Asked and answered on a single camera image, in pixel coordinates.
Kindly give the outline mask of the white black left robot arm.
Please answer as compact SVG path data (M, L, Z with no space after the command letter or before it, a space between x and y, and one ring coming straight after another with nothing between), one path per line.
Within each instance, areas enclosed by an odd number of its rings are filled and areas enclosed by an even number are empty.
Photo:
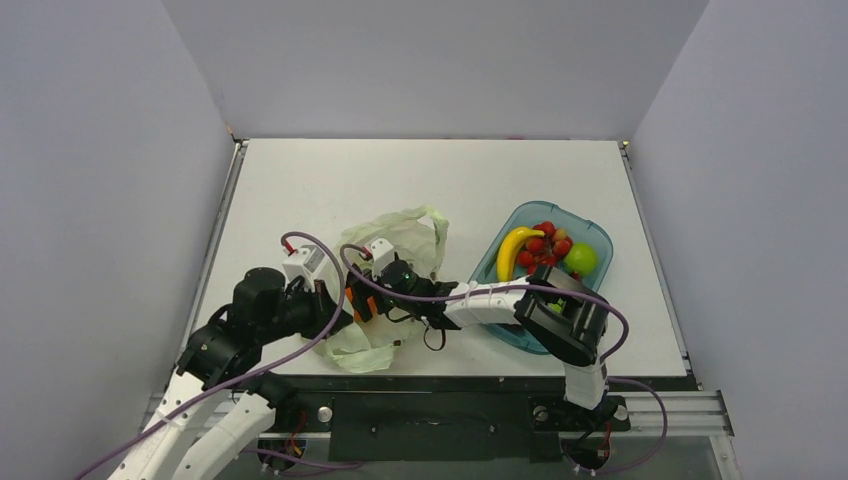
M297 389L261 366L263 349L306 338L288 362L341 326L343 281L333 265L249 270L231 301L189 336L154 415L121 449L111 478L210 479L260 433L291 427Z

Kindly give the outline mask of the yellow fake banana bunch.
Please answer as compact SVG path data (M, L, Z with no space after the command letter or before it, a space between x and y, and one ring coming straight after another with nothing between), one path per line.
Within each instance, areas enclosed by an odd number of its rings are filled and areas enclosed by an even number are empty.
M499 282L513 279L516 258L525 244L534 238L542 238L542 230L519 226L508 232L502 240L495 258L495 272Z

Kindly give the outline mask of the light green plastic bag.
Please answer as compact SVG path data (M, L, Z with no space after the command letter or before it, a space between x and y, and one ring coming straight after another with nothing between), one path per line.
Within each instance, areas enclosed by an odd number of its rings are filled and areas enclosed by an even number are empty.
M369 222L353 226L340 234L333 253L340 258L344 244L369 246L373 240L384 238L394 247L413 271L425 278L435 279L442 266L449 221L435 208L421 206L381 215ZM401 317L395 310L367 322L355 320L320 342L313 351L347 373L364 374L388 369L396 351L404 349L425 327L411 319L397 323Z

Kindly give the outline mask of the orange fake fruit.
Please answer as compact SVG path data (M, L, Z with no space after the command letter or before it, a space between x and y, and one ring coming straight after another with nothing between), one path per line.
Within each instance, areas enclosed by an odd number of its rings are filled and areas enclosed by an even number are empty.
M345 294L352 307L355 322L368 323L380 315L375 294L370 287L349 286L345 289Z

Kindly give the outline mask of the green fake apple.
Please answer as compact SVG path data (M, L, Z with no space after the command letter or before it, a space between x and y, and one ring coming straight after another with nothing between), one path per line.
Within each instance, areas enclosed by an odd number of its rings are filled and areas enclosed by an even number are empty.
M588 277L598 263L598 255L594 248L583 242L573 244L563 259L565 268L570 273L576 273L581 277Z

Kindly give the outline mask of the teal plastic tray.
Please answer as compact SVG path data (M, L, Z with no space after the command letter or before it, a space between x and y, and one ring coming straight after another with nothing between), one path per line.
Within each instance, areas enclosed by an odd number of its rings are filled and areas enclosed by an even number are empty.
M545 201L526 202L512 212L471 274L470 279L483 284L494 283L497 280L497 253L505 236L514 228L530 227L543 221L551 221L555 226L563 227L577 243L586 243L595 250L598 265L591 274L581 275L581 281L593 291L598 291L614 255L611 238L600 225ZM549 354L538 340L525 330L520 329L518 325L486 324L483 329L516 349L534 355L546 356Z

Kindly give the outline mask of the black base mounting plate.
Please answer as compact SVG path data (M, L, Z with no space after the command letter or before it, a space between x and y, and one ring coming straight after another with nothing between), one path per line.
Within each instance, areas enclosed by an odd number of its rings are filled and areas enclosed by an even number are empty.
M261 433L326 440L331 461L557 461L572 441L628 432L625 399L584 410L559 377L290 376L295 396Z

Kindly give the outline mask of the aluminium frame rail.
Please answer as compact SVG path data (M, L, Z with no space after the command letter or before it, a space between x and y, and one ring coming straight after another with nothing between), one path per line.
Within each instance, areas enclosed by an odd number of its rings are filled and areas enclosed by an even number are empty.
M564 399L562 386L516 378L437 378L431 383L389 380L374 385L343 381L301 386L291 406L258 432L262 439L438 443L451 435L578 437L606 423L623 435L714 436L732 431L718 392L659 391L619 386L601 406L584 410Z

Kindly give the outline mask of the red fake strawberry bunch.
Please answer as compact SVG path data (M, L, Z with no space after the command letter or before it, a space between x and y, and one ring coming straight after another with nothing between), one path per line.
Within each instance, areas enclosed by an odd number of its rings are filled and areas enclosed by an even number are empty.
M574 240L564 228L557 227L551 221L543 221L533 226L543 232L540 237L530 237L519 248L516 265L533 273L539 265L557 266L564 262L571 251Z

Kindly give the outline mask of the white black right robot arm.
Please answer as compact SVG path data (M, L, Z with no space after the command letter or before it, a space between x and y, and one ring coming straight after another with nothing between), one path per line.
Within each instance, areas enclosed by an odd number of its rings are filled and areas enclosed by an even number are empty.
M350 274L377 299L438 330L477 325L517 325L563 363L564 413L588 427L604 412L605 357L600 342L610 305L568 275L543 267L506 282L438 282L394 260L376 276L355 266Z

